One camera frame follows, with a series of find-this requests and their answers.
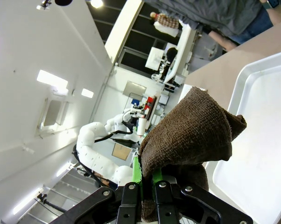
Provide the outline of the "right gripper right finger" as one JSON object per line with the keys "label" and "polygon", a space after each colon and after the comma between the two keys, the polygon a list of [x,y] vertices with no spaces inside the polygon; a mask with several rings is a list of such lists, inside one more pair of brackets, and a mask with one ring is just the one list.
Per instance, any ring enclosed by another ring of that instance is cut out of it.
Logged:
{"label": "right gripper right finger", "polygon": [[153,173],[158,223],[178,224],[179,217],[196,224],[252,224],[253,219],[194,183],[169,183],[160,169]]}

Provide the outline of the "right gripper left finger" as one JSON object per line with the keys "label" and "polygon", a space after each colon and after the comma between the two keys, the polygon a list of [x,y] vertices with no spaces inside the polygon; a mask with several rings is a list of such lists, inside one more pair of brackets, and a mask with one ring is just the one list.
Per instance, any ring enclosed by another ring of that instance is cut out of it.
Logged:
{"label": "right gripper left finger", "polygon": [[140,157],[133,158],[133,174],[128,183],[116,190],[101,187],[56,218],[55,224],[135,224],[141,201],[142,171]]}

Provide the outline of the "person's right hand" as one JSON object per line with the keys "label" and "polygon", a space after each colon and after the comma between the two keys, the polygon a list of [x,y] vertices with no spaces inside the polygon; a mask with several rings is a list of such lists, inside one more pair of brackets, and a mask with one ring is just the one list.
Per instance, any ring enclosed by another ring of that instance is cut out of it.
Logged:
{"label": "person's right hand", "polygon": [[221,45],[226,51],[231,51],[237,47],[237,44],[232,42],[231,40],[221,36],[221,35],[216,35],[214,36],[214,40]]}

